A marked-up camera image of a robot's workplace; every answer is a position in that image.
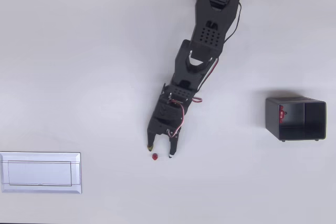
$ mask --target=red wire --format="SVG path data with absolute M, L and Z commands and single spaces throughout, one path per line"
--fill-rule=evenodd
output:
M 193 102 L 200 103 L 200 102 L 203 102 L 203 99 L 200 97 L 194 97 Z
M 181 124 L 179 125 L 179 127 L 176 129 L 176 131 L 174 132 L 174 134 L 172 136 L 170 135 L 170 130 L 168 129 L 168 136 L 170 138 L 172 138 L 172 137 L 174 137 L 177 134 L 177 132 L 179 131 L 179 129 L 182 127 L 182 125 L 184 123 L 184 108 L 183 108 L 183 105 L 179 101 L 176 101 L 176 100 L 172 99 L 169 102 L 173 102 L 173 103 L 176 103 L 176 104 L 180 105 L 181 109 L 182 109 L 182 122 L 181 122 Z

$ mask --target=white tray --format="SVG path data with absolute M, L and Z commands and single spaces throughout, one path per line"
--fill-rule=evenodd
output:
M 80 153 L 0 152 L 3 193 L 81 194 Z

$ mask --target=white background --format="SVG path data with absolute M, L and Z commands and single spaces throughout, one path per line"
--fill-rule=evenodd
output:
M 0 222 L 335 223 L 335 0 L 241 3 L 176 155 L 158 136 L 154 161 L 195 0 L 0 0 L 0 150 L 81 152 L 83 190 L 0 194 Z M 327 103 L 325 140 L 264 128 L 265 98 L 293 94 Z

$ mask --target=black plastic bin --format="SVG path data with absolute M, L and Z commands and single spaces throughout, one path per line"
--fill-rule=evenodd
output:
M 306 97 L 267 98 L 266 129 L 283 142 L 325 139 L 327 105 Z

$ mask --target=open container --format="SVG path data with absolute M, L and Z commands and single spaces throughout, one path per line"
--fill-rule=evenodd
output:
M 266 129 L 283 142 L 325 139 L 327 105 L 306 97 L 267 98 Z

